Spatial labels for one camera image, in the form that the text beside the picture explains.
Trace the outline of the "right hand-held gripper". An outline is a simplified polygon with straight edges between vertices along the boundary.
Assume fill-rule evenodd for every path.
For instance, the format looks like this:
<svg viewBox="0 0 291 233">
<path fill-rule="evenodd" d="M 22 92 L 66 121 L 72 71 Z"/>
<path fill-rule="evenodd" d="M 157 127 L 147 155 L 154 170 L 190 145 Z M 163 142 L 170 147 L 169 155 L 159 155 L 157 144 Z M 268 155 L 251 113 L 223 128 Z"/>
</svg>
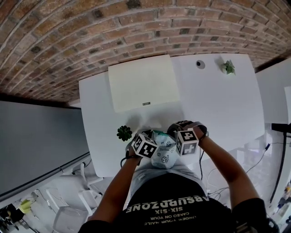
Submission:
<svg viewBox="0 0 291 233">
<path fill-rule="evenodd" d="M 180 121 L 169 126 L 167 134 L 176 140 L 176 150 L 182 156 L 196 153 L 199 142 L 207 136 L 207 127 L 201 122 Z"/>
</svg>

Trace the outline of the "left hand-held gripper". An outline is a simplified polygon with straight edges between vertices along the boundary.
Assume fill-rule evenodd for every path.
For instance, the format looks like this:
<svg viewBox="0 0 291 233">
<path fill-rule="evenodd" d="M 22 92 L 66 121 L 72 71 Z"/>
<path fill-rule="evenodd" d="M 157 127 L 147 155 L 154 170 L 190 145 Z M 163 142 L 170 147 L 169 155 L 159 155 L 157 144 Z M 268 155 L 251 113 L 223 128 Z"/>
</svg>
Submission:
<svg viewBox="0 0 291 233">
<path fill-rule="evenodd" d="M 154 131 L 151 129 L 138 131 L 125 148 L 129 151 L 132 148 L 135 155 L 151 159 L 157 152 L 158 145 L 154 140 Z"/>
</svg>

